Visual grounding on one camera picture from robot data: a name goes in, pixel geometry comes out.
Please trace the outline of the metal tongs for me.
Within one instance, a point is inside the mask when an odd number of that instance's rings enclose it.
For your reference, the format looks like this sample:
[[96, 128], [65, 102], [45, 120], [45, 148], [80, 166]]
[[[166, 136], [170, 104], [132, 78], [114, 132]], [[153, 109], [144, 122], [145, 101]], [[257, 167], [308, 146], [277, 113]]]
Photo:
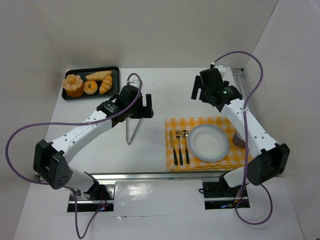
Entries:
[[141, 119], [131, 119], [127, 118], [125, 121], [125, 139], [126, 144], [131, 145], [137, 132], [143, 122], [143, 118]]

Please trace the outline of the sugared orange round cake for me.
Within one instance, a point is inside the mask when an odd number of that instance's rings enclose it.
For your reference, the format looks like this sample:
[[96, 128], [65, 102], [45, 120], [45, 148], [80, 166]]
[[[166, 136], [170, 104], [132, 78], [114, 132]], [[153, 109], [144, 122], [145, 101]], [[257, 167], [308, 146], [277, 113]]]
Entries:
[[70, 97], [78, 98], [84, 94], [84, 82], [80, 75], [69, 74], [62, 81], [62, 86]]

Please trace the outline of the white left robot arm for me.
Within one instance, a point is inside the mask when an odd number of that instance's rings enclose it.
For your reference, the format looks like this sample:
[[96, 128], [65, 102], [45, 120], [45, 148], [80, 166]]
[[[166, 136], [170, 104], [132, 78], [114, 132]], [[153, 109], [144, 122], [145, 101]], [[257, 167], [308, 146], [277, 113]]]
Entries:
[[33, 170], [54, 190], [74, 189], [91, 199], [104, 191], [92, 175], [71, 168], [69, 163], [91, 141], [127, 118], [153, 117], [151, 94], [142, 95], [138, 91], [133, 85], [124, 86], [120, 94], [102, 102], [83, 125], [51, 142], [39, 141], [35, 146]]

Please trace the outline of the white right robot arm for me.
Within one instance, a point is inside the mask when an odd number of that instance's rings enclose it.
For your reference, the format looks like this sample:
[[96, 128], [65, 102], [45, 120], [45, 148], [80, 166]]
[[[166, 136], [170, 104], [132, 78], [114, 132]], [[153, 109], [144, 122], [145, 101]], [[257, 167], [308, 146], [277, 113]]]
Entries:
[[279, 144], [260, 125], [235, 86], [223, 80], [224, 71], [212, 67], [195, 77], [191, 99], [200, 99], [217, 108], [235, 127], [245, 141], [252, 160], [246, 167], [239, 167], [219, 177], [222, 190], [251, 183], [258, 186], [285, 170], [290, 149]]

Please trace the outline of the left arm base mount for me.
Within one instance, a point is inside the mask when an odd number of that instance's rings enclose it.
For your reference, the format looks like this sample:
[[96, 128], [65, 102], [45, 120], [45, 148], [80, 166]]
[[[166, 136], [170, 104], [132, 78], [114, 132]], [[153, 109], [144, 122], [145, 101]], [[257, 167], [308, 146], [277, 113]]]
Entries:
[[80, 213], [95, 212], [98, 208], [100, 212], [113, 212], [114, 211], [114, 197], [116, 185], [114, 182], [108, 182], [102, 185], [94, 196], [85, 194], [76, 190], [74, 195], [72, 192], [69, 195], [67, 212], [75, 212], [75, 203], [77, 202], [77, 211]]

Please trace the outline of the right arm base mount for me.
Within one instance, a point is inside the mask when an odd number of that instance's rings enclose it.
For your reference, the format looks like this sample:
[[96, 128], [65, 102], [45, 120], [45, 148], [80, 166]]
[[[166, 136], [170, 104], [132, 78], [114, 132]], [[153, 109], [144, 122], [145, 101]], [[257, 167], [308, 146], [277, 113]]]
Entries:
[[202, 188], [198, 191], [204, 197], [205, 210], [234, 209], [236, 205], [239, 208], [250, 208], [248, 192], [243, 190], [240, 197], [237, 193], [241, 186], [228, 187], [219, 182], [203, 182]]

